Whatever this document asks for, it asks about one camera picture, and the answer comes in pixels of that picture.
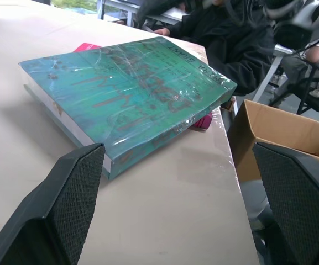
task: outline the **green book cover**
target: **green book cover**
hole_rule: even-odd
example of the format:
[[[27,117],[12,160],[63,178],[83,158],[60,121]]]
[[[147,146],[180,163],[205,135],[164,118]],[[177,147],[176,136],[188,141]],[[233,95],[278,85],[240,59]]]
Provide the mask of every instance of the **green book cover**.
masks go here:
[[[162,37],[20,63],[113,178],[229,100],[236,84]],[[42,96],[36,97],[43,102]],[[66,115],[75,126],[61,119]]]

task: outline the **white table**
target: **white table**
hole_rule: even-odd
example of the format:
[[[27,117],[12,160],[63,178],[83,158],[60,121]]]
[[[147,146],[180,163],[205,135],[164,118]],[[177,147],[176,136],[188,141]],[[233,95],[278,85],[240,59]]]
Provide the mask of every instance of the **white table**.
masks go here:
[[[0,1],[0,229],[75,148],[24,90],[17,63],[152,36],[29,0]],[[186,130],[114,181],[101,179],[79,264],[258,264],[220,113],[206,132]]]
[[[136,4],[130,4],[130,3],[126,3],[124,1],[119,1],[119,0],[106,0],[105,5],[116,7],[121,10],[127,11],[127,25],[130,27],[132,26],[132,15],[137,14],[140,8],[140,6]],[[98,8],[98,17],[100,18],[100,14],[102,13],[102,0],[98,0],[97,8]],[[183,15],[185,15],[184,11],[178,8],[172,8],[168,10],[167,12],[163,13],[162,15],[150,16],[150,18],[173,25],[181,21],[181,18]]]

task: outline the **cardboard box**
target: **cardboard box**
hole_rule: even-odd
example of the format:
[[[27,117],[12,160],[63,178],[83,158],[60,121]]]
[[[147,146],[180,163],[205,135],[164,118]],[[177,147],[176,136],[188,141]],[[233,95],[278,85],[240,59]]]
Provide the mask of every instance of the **cardboard box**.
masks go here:
[[[228,130],[240,182],[261,179],[253,155],[255,142],[302,151],[319,160],[319,121],[245,100]]]

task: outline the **metal chair leg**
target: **metal chair leg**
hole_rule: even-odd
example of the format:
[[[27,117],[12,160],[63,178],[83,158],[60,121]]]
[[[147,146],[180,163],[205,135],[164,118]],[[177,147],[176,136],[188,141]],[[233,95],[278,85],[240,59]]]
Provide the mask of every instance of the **metal chair leg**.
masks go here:
[[[280,95],[277,99],[273,100],[269,106],[272,107],[273,105],[275,105],[277,102],[279,102],[280,100],[283,100],[288,94],[290,94],[291,92],[289,90],[285,91],[282,95]]]
[[[302,110],[301,114],[303,114],[304,112],[310,110],[311,108],[312,108],[312,107],[306,107],[306,108],[304,108],[304,109]]]
[[[308,80],[307,80],[307,84],[305,86],[304,94],[303,94],[303,96],[301,98],[301,103],[299,104],[299,107],[298,107],[298,110],[297,110],[297,115],[301,115],[303,113],[303,107],[304,107],[304,104],[305,104],[305,100],[308,97],[309,88],[310,88],[310,85],[312,83],[312,79],[313,79],[313,77],[315,75],[316,70],[317,69],[315,67],[313,67],[312,71],[310,72],[310,75],[309,75]]]

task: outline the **pink book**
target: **pink book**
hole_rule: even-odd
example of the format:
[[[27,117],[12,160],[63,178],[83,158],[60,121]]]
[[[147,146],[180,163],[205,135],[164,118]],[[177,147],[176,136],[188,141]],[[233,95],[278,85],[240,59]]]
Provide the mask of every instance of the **pink book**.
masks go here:
[[[206,116],[204,116],[203,118],[201,118],[200,120],[198,120],[197,122],[195,122],[193,124],[193,126],[200,128],[200,129],[207,130],[208,127],[210,127],[211,122],[212,122],[212,113],[209,113]]]
[[[77,51],[86,51],[86,50],[92,50],[96,48],[101,48],[100,46],[94,45],[94,44],[89,44],[89,43],[83,43],[81,46],[79,46],[74,52]]]

